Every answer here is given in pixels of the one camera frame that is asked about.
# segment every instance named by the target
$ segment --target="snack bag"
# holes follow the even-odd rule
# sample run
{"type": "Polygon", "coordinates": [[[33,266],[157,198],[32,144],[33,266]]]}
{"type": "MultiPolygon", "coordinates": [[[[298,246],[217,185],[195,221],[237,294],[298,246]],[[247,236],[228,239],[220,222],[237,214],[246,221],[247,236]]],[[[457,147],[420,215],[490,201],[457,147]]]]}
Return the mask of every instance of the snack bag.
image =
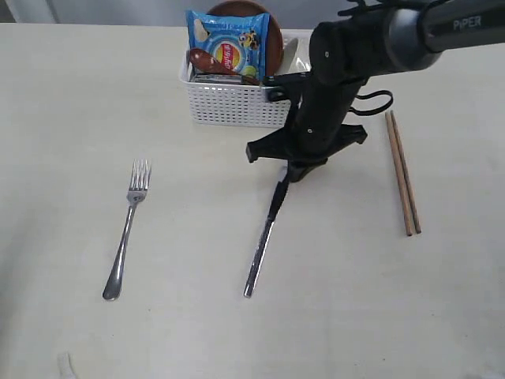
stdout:
{"type": "Polygon", "coordinates": [[[252,17],[219,17],[186,12],[189,48],[199,47],[226,68],[262,80],[265,76],[268,13],[252,17]]]}

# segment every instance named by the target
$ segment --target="chopsticks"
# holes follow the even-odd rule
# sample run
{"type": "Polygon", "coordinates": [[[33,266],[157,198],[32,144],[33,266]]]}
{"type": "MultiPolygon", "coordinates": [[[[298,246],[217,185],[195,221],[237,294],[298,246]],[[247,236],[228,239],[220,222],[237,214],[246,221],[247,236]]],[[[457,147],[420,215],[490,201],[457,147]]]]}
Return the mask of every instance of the chopsticks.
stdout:
{"type": "Polygon", "coordinates": [[[405,221],[405,230],[407,236],[421,233],[419,216],[417,215],[416,203],[413,199],[412,185],[410,184],[409,171],[407,169],[405,155],[403,153],[402,140],[398,133],[398,124],[393,111],[386,112],[387,134],[391,144],[391,154],[395,164],[396,178],[398,180],[398,190],[402,202],[403,219],[405,221]]]}

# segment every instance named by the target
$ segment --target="fork handle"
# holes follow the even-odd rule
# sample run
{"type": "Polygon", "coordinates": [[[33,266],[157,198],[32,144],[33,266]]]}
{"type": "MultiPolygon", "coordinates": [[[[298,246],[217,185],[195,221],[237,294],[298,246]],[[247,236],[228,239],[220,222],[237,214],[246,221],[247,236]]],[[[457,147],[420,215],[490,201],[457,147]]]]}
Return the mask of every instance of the fork handle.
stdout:
{"type": "Polygon", "coordinates": [[[129,232],[132,229],[133,215],[135,215],[136,205],[128,207],[128,215],[126,216],[125,228],[121,236],[121,243],[119,244],[118,253],[112,270],[110,271],[109,279],[103,290],[102,297],[106,300],[115,300],[121,293],[121,284],[123,281],[123,270],[125,267],[126,246],[128,245],[129,232]]]}

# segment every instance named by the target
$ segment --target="table surface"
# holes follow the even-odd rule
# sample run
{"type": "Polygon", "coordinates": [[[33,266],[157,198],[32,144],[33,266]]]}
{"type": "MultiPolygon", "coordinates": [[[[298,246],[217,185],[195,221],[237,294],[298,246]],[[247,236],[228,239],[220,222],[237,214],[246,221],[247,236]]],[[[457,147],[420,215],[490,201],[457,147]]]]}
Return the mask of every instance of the table surface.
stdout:
{"type": "Polygon", "coordinates": [[[503,47],[373,78],[395,94],[423,232],[406,238],[383,114],[290,187],[267,129],[194,125],[183,28],[0,24],[0,377],[475,378],[505,372],[503,47]],[[101,294],[133,159],[153,161],[122,296],[101,294]]]}

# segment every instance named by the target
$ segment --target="fork tines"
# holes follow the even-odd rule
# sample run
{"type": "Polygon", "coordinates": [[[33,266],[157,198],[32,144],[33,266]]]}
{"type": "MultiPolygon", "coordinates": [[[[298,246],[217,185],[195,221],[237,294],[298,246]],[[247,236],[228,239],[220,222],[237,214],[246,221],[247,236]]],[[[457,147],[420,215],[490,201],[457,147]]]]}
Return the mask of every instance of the fork tines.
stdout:
{"type": "Polygon", "coordinates": [[[151,163],[147,159],[135,159],[129,188],[133,191],[147,191],[150,177],[151,163]]]}

